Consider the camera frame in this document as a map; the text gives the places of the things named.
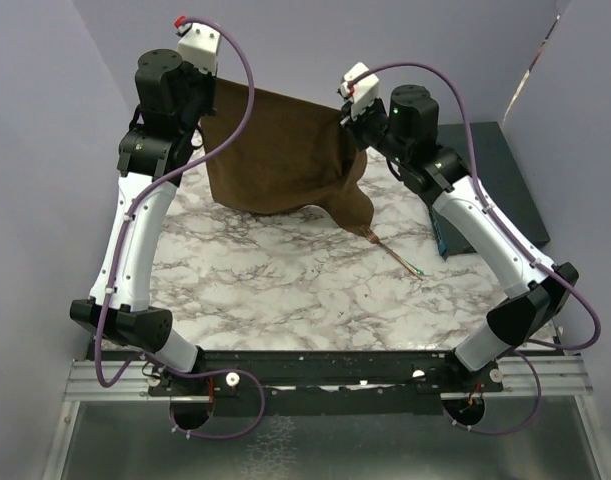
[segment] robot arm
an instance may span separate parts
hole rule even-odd
[[[378,94],[378,78],[369,75],[353,86],[348,82],[368,71],[356,64],[344,77],[339,93],[346,100],[342,125],[359,148],[372,147],[385,156],[403,184],[451,222],[489,264],[507,299],[487,314],[487,322],[452,352],[451,361],[463,375],[477,372],[510,348],[518,347],[557,314],[567,292],[535,268],[487,214],[494,208],[519,242],[538,262],[551,266],[570,284],[578,272],[569,263],[554,264],[503,214],[478,199],[466,164],[450,148],[436,143],[438,104],[422,86],[403,85],[391,96],[389,115]]]
[[[135,80],[140,104],[119,147],[119,195],[107,251],[89,297],[72,302],[70,317],[95,332],[101,305],[111,293],[105,337],[189,372],[201,350],[172,328],[169,310],[150,307],[149,294],[158,238],[180,178],[158,186],[134,212],[113,291],[107,292],[119,231],[132,201],[152,181],[187,164],[200,118],[214,113],[220,34],[206,25],[181,26],[181,20],[176,24],[181,37],[177,51],[152,50],[138,61]]]

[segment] brown towel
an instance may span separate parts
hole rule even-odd
[[[206,152],[234,131],[246,102],[246,85],[218,79],[217,114],[201,124]],[[207,163],[214,201],[260,214],[318,205],[340,227],[363,236],[374,216],[371,200],[356,184],[367,157],[339,121],[338,110],[256,89],[247,128]]]

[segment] white marble tabletop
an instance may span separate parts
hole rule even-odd
[[[425,206],[373,151],[359,185],[374,231],[424,281],[317,207],[268,217],[216,204],[201,166],[184,175],[164,223],[152,305],[206,349],[455,347],[504,298],[496,278],[478,255],[438,255]]]

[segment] purple cable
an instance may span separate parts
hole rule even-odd
[[[265,393],[263,392],[263,386],[261,385],[261,382],[259,382],[258,378],[256,378],[251,373],[246,372],[245,370],[214,370],[212,372],[204,372],[204,373],[184,373],[184,372],[179,372],[178,370],[174,370],[173,368],[169,368],[169,367],[167,367],[167,370],[173,373],[174,375],[178,375],[179,377],[183,377],[183,378],[205,378],[205,377],[211,377],[214,375],[225,375],[228,373],[238,373],[240,375],[246,376],[252,382],[254,382],[254,385],[256,386],[256,388],[258,388],[258,391],[261,395],[261,406],[258,409],[258,415],[256,415],[256,418],[254,418],[254,421],[252,423],[250,423],[247,427],[245,427],[243,430],[239,432],[229,433],[225,435],[214,435],[211,433],[200,433],[200,432],[195,432],[192,430],[184,430],[176,424],[176,420],[174,419],[174,414],[172,413],[172,408],[170,405],[169,421],[172,422],[172,425],[174,426],[176,430],[183,432],[185,434],[189,434],[191,437],[203,438],[207,440],[233,440],[235,438],[242,437],[243,435],[246,435],[249,432],[251,432],[254,428],[256,428],[256,426],[263,419],[263,414],[265,413]]]
[[[512,433],[516,433],[516,432],[518,432],[518,431],[520,431],[520,430],[530,426],[534,422],[534,420],[536,420],[536,417],[538,417],[538,414],[540,413],[541,408],[543,406],[543,390],[542,390],[542,387],[541,387],[541,381],[538,378],[538,373],[536,373],[536,368],[534,367],[532,362],[530,362],[528,360],[528,358],[525,355],[523,355],[521,352],[514,351],[514,353],[516,355],[518,355],[519,357],[521,357],[523,359],[523,361],[525,361],[525,363],[527,364],[529,369],[534,374],[534,380],[536,381],[536,405],[534,405],[534,410],[532,410],[532,413],[529,415],[529,417],[527,417],[527,419],[524,420],[522,423],[519,423],[515,427],[508,428],[507,430],[497,430],[497,431],[495,431],[495,430],[485,430],[485,429],[482,429],[482,428],[469,427],[467,425],[463,425],[462,423],[457,422],[448,413],[448,411],[445,410],[445,408],[443,408],[443,413],[445,414],[445,416],[447,418],[449,418],[449,420],[452,422],[452,425],[454,425],[455,427],[460,428],[461,430],[465,430],[467,432],[478,433],[479,435],[490,435],[490,436],[496,437],[496,436],[500,436],[500,435],[510,435]]]
[[[238,124],[238,127],[236,127],[236,130],[234,130],[234,132],[222,144],[220,144],[218,147],[216,147],[211,152],[207,153],[202,158],[189,162],[188,164],[180,168],[177,168],[176,170],[173,170],[166,175],[163,175],[158,180],[155,180],[154,182],[152,182],[140,194],[138,194],[138,196],[132,201],[132,205],[127,210],[126,215],[129,218],[132,218],[134,216],[134,212],[136,212],[136,209],[138,208],[138,206],[155,188],[159,187],[160,185],[164,184],[165,182],[169,180],[172,180],[178,177],[179,175],[186,172],[187,170],[190,170],[202,163],[205,163],[206,161],[215,157],[220,152],[222,152],[224,149],[229,147],[234,142],[234,140],[236,140],[236,138],[241,134],[243,129],[247,126],[247,123],[249,122],[249,118],[252,114],[252,108],[254,106],[254,77],[252,75],[252,68],[250,67],[249,62],[247,61],[247,57],[245,56],[245,53],[243,52],[243,49],[241,48],[241,46],[238,44],[236,40],[234,40],[234,38],[229,33],[223,30],[223,28],[220,25],[212,22],[211,20],[207,20],[207,19],[199,18],[199,17],[189,17],[189,18],[185,18],[182,21],[182,25],[185,25],[187,23],[201,23],[203,25],[212,27],[214,30],[219,32],[223,37],[225,37],[225,39],[234,48],[239,58],[241,59],[243,68],[245,69],[245,75],[247,76],[247,85],[248,85],[248,90],[249,90],[248,97],[247,97],[247,107],[245,108],[245,113],[243,115],[243,118],[241,119],[241,122]],[[121,252],[123,250],[123,245],[125,243],[125,237],[127,235],[129,224],[130,224],[130,221],[126,220],[121,225],[121,229],[118,233],[118,240],[116,241],[116,249],[114,250],[114,255],[112,257],[112,264],[109,268],[107,288],[112,291],[114,289],[114,278],[116,277],[116,272],[118,270],[118,265],[119,265],[119,261],[121,258]],[[132,361],[132,360],[126,361],[125,364],[118,370],[114,378],[112,378],[109,381],[105,379],[103,375],[103,365],[101,362],[102,340],[103,340],[103,330],[105,329],[105,322],[107,320],[107,312],[109,310],[109,303],[110,303],[111,298],[112,298],[111,293],[108,293],[105,295],[105,299],[103,300],[103,305],[101,307],[101,313],[98,319],[98,327],[96,328],[96,339],[94,341],[94,366],[96,368],[96,378],[98,379],[98,383],[100,383],[101,386],[105,388],[109,388],[112,385],[114,385],[120,379],[120,376],[123,374],[123,372],[129,365],[129,362]]]
[[[483,204],[483,207],[488,207],[489,202],[487,201],[487,199],[485,198],[485,195],[483,194],[483,191],[481,190],[481,183],[478,177],[478,167],[476,165],[476,154],[474,153],[474,139],[472,138],[472,129],[469,123],[469,116],[467,114],[467,110],[465,109],[463,99],[460,93],[458,92],[458,89],[449,80],[449,78],[447,78],[442,72],[438,71],[434,67],[425,65],[423,63],[395,62],[395,63],[388,63],[386,65],[381,65],[380,67],[372,68],[372,69],[369,69],[367,72],[361,73],[358,77],[349,81],[348,86],[349,87],[354,86],[356,83],[360,82],[365,77],[372,75],[373,73],[377,73],[383,70],[389,70],[391,68],[397,68],[397,67],[418,67],[418,68],[422,68],[423,70],[428,70],[432,72],[433,74],[437,75],[438,77],[440,77],[441,80],[443,80],[447,84],[447,86],[450,88],[450,90],[454,94],[454,98],[456,98],[456,102],[458,103],[458,107],[461,111],[461,116],[463,117],[463,125],[465,126],[465,136],[467,138],[467,150],[469,152],[470,164],[472,168],[472,186],[474,188],[474,191],[478,195],[478,198],[480,199],[481,203]],[[589,304],[589,302],[585,299],[585,297],[573,285],[565,281],[565,279],[563,279],[560,275],[558,275],[556,272],[554,272],[549,267],[536,262],[536,257],[534,257],[530,253],[530,251],[521,244],[518,238],[516,238],[516,236],[511,232],[511,230],[507,227],[507,225],[505,225],[505,223],[500,219],[500,217],[496,214],[493,208],[490,208],[488,210],[488,213],[490,217],[492,218],[492,220],[494,221],[494,223],[496,224],[496,226],[501,229],[501,231],[505,234],[505,236],[510,240],[512,245],[514,245],[514,247],[516,247],[529,260],[530,263],[534,264],[536,268],[538,268],[543,273],[549,275],[551,278],[557,281],[560,285],[562,285],[569,293],[571,293],[574,296],[574,298],[576,298],[576,300],[578,300],[580,304],[583,305],[585,310],[587,310],[589,315],[592,317],[592,321],[594,322],[594,333],[592,334],[591,338],[588,341],[581,343],[579,345],[558,345],[555,343],[543,342],[542,340],[528,340],[528,342],[534,343],[536,345],[542,345],[545,347],[555,348],[557,350],[584,350],[594,345],[600,338],[601,330],[602,330],[601,321],[598,318],[598,314],[596,313],[596,310],[594,310],[594,307],[592,307]]]

